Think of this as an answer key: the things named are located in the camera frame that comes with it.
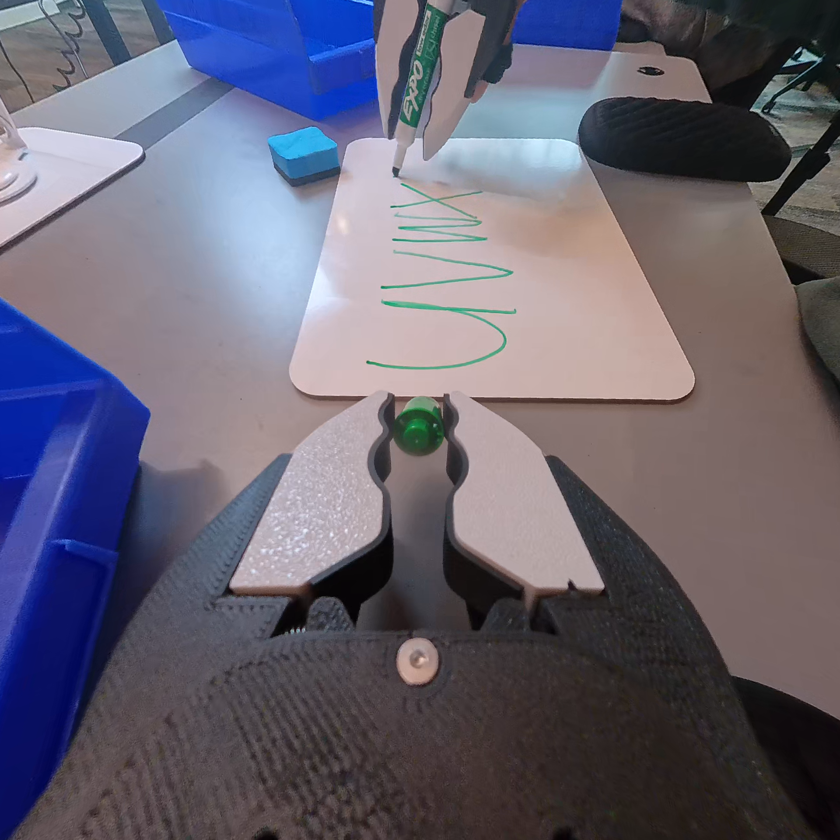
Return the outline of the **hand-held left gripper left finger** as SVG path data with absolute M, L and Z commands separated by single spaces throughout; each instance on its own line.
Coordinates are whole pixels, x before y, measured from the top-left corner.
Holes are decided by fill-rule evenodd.
M 291 453 L 230 580 L 236 595 L 323 595 L 359 605 L 393 566 L 394 395 L 378 391 Z

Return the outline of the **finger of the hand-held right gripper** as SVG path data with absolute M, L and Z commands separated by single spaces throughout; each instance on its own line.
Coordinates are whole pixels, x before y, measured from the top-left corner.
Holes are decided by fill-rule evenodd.
M 374 1 L 374 69 L 384 136 L 394 139 L 396 122 L 417 42 L 424 2 Z
M 444 26 L 439 73 L 423 132 L 423 159 L 440 152 L 457 128 L 496 56 L 494 2 L 467 2 Z

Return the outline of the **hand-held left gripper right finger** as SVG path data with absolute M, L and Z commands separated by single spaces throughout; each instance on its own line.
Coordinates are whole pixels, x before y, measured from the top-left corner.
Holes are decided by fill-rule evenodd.
M 549 459 L 530 437 L 467 394 L 444 397 L 447 583 L 471 607 L 517 597 L 534 607 L 605 584 Z

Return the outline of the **green dry-erase marker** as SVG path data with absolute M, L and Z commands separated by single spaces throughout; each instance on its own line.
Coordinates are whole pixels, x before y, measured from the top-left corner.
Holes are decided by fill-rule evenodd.
M 408 39 L 411 46 L 406 84 L 400 98 L 395 127 L 396 148 L 392 165 L 395 178 L 401 174 L 408 149 L 413 145 L 428 91 L 436 70 L 447 21 L 455 8 L 454 1 L 426 2 L 419 16 L 417 35 Z

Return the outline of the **blue whiteboard eraser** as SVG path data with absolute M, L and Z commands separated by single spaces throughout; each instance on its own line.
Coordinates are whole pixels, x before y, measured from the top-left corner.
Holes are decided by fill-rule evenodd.
M 338 145 L 320 128 L 276 134 L 267 144 L 276 171 L 291 186 L 323 181 L 341 172 Z

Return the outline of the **blue plastic bin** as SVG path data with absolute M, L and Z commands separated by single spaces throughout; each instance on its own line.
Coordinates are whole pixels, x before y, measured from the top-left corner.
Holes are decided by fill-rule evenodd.
M 74 729 L 150 411 L 1 303 L 1 837 Z
M 160 1 L 188 64 L 320 121 L 377 99 L 372 2 Z
M 515 45 L 611 51 L 622 1 L 527 1 L 519 9 Z

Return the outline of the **green marker cap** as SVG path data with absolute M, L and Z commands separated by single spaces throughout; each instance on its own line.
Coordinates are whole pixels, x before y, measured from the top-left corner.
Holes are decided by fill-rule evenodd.
M 424 457 L 437 451 L 445 440 L 445 424 L 438 402 L 426 395 L 409 400 L 395 417 L 393 439 L 407 455 Z

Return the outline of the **white whiteboard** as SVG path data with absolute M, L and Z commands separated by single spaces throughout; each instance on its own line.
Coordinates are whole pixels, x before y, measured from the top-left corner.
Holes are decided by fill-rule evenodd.
M 568 140 L 351 142 L 296 347 L 309 396 L 672 403 L 695 375 Z

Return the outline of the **green sweatshirt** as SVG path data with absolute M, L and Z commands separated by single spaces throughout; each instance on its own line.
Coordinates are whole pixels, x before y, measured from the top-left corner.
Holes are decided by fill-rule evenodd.
M 814 279 L 795 287 L 805 334 L 816 354 L 839 381 L 839 276 Z

